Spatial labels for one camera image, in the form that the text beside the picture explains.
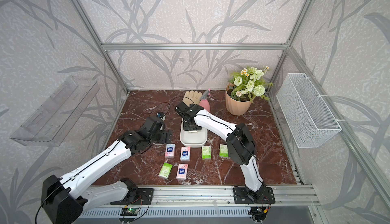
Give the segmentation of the pink blue tissue pack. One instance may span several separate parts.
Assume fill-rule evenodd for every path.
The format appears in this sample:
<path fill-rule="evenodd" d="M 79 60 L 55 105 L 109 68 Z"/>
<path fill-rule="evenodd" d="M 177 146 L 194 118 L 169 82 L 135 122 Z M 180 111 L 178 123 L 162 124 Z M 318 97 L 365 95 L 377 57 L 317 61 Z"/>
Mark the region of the pink blue tissue pack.
<path fill-rule="evenodd" d="M 173 158 L 175 156 L 175 144 L 166 144 L 165 158 Z"/>
<path fill-rule="evenodd" d="M 190 154 L 191 154 L 191 148 L 189 148 L 189 147 L 182 147 L 181 148 L 181 154 L 180 154 L 180 161 L 189 161 L 190 160 Z"/>

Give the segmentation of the white plastic storage box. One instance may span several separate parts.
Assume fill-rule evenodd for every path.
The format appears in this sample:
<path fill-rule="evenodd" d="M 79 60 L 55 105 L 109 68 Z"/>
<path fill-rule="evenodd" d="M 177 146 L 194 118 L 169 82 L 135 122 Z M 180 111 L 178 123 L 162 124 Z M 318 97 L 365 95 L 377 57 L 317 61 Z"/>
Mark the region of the white plastic storage box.
<path fill-rule="evenodd" d="M 201 130 L 188 130 L 186 128 L 188 124 L 182 120 L 180 130 L 180 141 L 185 147 L 190 148 L 201 148 L 203 147 L 208 139 L 208 130 L 202 128 Z"/>

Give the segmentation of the green tissue pack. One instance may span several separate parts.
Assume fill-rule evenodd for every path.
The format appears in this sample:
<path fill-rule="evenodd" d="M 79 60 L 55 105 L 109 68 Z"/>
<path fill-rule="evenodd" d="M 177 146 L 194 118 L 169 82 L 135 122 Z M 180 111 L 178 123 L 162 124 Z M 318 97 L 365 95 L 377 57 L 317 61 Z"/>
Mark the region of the green tissue pack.
<path fill-rule="evenodd" d="M 202 147 L 202 159 L 203 160 L 211 160 L 211 147 L 203 146 Z"/>
<path fill-rule="evenodd" d="M 229 157 L 229 150 L 228 150 L 228 146 L 226 144 L 221 144 L 219 146 L 219 156 L 221 158 L 228 158 Z"/>
<path fill-rule="evenodd" d="M 172 168 L 173 168 L 172 164 L 164 162 L 158 176 L 163 179 L 168 179 L 172 171 Z"/>

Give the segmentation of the pale pink tissue pack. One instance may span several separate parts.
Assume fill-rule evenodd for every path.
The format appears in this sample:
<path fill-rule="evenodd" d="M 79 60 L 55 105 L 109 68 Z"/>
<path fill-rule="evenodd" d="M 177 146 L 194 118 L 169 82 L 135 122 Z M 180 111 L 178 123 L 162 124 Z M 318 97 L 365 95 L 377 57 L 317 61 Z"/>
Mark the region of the pale pink tissue pack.
<path fill-rule="evenodd" d="M 178 170 L 176 174 L 177 180 L 186 180 L 187 179 L 187 172 L 188 172 L 188 164 L 179 164 Z"/>

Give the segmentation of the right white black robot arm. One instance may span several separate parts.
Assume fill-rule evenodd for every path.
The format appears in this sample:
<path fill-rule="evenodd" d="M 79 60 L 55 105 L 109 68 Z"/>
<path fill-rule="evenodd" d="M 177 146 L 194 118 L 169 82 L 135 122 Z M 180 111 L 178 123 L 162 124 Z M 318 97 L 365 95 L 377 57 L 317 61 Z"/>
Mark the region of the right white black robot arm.
<path fill-rule="evenodd" d="M 227 122 L 197 104 L 188 106 L 181 102 L 175 107 L 175 111 L 184 122 L 205 128 L 223 139 L 229 157 L 240 165 L 247 191 L 257 195 L 264 193 L 266 186 L 257 166 L 255 140 L 244 123 Z"/>

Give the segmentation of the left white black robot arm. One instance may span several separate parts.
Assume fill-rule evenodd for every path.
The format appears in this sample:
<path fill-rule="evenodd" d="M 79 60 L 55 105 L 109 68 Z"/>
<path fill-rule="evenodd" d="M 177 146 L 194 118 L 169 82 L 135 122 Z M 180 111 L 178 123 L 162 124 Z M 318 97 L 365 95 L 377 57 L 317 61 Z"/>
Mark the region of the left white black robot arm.
<path fill-rule="evenodd" d="M 61 177 L 44 180 L 41 206 L 54 224 L 71 224 L 84 212 L 115 201 L 139 199 L 137 185 L 128 178 L 92 190 L 90 186 L 113 167 L 135 154 L 145 152 L 153 143 L 166 143 L 164 116 L 149 116 L 136 131 L 126 131 L 107 149 L 77 169 Z"/>

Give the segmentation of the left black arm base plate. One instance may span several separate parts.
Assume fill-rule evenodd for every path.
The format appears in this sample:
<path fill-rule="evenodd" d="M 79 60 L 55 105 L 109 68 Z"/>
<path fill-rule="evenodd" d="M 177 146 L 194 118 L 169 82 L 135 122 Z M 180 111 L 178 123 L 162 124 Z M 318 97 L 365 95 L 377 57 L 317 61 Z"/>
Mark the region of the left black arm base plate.
<path fill-rule="evenodd" d="M 136 192 L 128 192 L 124 199 L 111 202 L 110 205 L 149 205 L 153 192 L 153 188 L 139 188 Z"/>

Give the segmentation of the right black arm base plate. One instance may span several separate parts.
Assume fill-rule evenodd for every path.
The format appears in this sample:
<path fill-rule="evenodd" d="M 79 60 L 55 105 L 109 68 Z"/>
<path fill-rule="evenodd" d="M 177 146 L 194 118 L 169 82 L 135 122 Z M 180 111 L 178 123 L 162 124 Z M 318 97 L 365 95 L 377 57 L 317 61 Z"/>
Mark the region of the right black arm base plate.
<path fill-rule="evenodd" d="M 233 187 L 235 204 L 275 204 L 273 189 L 262 185 L 254 192 L 247 187 Z"/>

